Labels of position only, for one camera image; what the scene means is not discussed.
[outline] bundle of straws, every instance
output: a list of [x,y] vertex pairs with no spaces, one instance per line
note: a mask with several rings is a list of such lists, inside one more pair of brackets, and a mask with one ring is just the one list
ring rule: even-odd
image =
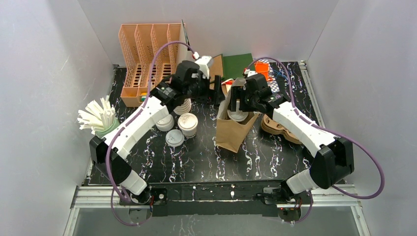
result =
[[110,128],[115,120],[115,108],[110,106],[109,96],[101,98],[102,107],[93,100],[86,106],[86,111],[78,110],[78,123],[80,129],[91,129],[95,135],[97,131],[104,131]]

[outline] brown paper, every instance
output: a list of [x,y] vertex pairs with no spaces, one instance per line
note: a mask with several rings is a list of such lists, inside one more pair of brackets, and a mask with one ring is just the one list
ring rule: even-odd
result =
[[[237,78],[232,86],[243,86],[245,83],[246,80],[244,78]],[[237,153],[259,114],[250,112],[248,117],[240,123],[229,119],[227,107],[230,103],[231,91],[232,90],[227,93],[226,99],[222,101],[219,106],[219,113],[217,114],[216,145]]]

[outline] cable connector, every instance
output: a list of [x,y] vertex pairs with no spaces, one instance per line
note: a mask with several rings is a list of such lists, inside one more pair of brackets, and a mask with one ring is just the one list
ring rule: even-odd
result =
[[197,52],[193,53],[193,58],[194,60],[197,60],[198,58],[200,58],[200,55]]

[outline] perforated plastic divider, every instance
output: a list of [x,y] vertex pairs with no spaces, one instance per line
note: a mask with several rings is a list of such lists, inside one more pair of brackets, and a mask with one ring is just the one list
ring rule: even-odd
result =
[[[127,74],[121,98],[128,107],[137,107],[147,91],[150,63],[167,42],[179,40],[180,24],[127,24],[119,31]],[[151,72],[153,88],[163,77],[175,73],[178,45],[165,48]]]

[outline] table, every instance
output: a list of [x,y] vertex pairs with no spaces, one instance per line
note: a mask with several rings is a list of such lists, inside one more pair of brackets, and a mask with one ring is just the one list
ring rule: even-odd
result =
[[[317,121],[298,62],[284,62],[284,65],[292,77],[296,106]],[[115,106],[120,122],[136,109],[127,108],[120,98],[125,76],[126,68],[116,69],[110,92],[110,102]],[[261,129],[262,116],[256,120],[238,153],[233,153],[214,145],[217,107],[193,102],[191,113],[199,120],[197,135],[186,140],[182,146],[167,146],[166,132],[154,127],[133,147],[126,161],[147,182],[286,179],[310,166],[309,160],[302,153],[301,145],[290,143],[283,136],[271,135]],[[179,116],[175,113],[172,115],[177,121]],[[110,183],[93,167],[84,186],[94,185]]]

